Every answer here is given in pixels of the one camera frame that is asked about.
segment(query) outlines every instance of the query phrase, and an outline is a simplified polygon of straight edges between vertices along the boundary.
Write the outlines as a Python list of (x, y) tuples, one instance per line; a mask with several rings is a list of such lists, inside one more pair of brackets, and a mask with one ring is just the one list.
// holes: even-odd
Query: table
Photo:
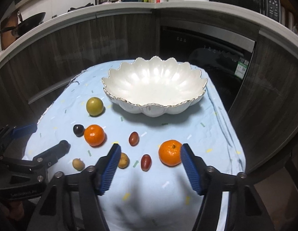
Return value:
[[(119, 143), (122, 152), (130, 158), (130, 165), (126, 169), (117, 169), (109, 191), (99, 197), (110, 230), (192, 230), (203, 197), (192, 190), (182, 164), (169, 168), (161, 163), (159, 145), (170, 139), (188, 143), (194, 154), (202, 157), (207, 165), (235, 175), (245, 170), (240, 142), (204, 70), (202, 77), (208, 78), (205, 96), (179, 115), (150, 118), (127, 113), (112, 104), (104, 94), (101, 79), (108, 76), (110, 68), (119, 68), (121, 62), (98, 64), (78, 75), (42, 115), (38, 130), (27, 143), (23, 159), (32, 160), (60, 140), (67, 140), (71, 149), (48, 170), (51, 180), (57, 171), (66, 175), (77, 173), (72, 167), (74, 158), (81, 158), (85, 166), (95, 165), (113, 143)], [(93, 96), (104, 102), (105, 113), (99, 117), (90, 117), (86, 111), (86, 102)], [(99, 148), (90, 147), (83, 137), (74, 135), (75, 124), (100, 125), (107, 135), (105, 144)], [(133, 131), (140, 136), (135, 147), (128, 143)], [(152, 158), (148, 172), (143, 172), (137, 163), (144, 154)], [(227, 206), (228, 193), (225, 192), (217, 230), (224, 230)]]

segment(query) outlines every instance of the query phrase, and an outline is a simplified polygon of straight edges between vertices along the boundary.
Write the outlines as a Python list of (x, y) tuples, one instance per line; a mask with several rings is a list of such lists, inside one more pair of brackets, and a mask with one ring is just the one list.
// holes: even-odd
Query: screw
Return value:
[(244, 172), (239, 172), (238, 176), (242, 179), (245, 179), (247, 177), (247, 174), (245, 174)]
[(56, 172), (56, 173), (54, 174), (54, 176), (55, 176), (56, 178), (60, 178), (60, 177), (62, 177), (63, 175), (64, 175), (64, 173), (61, 172), (61, 171)]
[(38, 182), (42, 182), (44, 180), (44, 177), (43, 176), (38, 176), (37, 180), (38, 180)]
[(95, 171), (95, 166), (89, 166), (88, 168), (86, 168), (86, 170), (88, 172), (93, 172), (93, 171)]
[(214, 171), (214, 167), (208, 166), (207, 167), (207, 171), (210, 172), (210, 173), (212, 173)]

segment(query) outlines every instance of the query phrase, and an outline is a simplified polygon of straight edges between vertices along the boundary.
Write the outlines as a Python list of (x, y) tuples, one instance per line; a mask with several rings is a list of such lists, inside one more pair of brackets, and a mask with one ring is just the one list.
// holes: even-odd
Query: dark wood cabinet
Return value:
[(246, 171), (280, 151), (298, 131), (298, 60), (259, 35), (229, 117), (243, 147)]
[(63, 88), (29, 105), (32, 96), (99, 63), (151, 58), (156, 42), (154, 14), (97, 18), (37, 40), (0, 69), (0, 127), (37, 122)]

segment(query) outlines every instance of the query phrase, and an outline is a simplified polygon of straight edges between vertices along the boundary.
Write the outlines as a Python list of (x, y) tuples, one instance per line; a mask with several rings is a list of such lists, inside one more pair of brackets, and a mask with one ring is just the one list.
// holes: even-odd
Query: dark purple grape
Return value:
[(73, 127), (73, 132), (74, 134), (77, 136), (77, 137), (81, 137), (84, 135), (84, 132), (85, 132), (85, 128), (83, 125), (81, 124), (76, 124), (74, 125)]

